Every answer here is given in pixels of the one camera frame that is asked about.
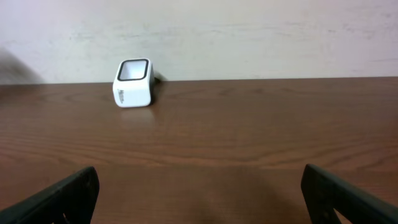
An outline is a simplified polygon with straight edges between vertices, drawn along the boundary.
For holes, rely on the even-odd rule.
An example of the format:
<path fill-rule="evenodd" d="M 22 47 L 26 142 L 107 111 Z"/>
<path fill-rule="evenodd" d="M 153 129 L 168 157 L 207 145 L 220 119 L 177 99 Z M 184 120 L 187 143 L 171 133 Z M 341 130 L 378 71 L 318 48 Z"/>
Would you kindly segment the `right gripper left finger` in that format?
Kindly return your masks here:
<path fill-rule="evenodd" d="M 91 223 L 100 183 L 86 167 L 1 211 L 1 223 Z"/>

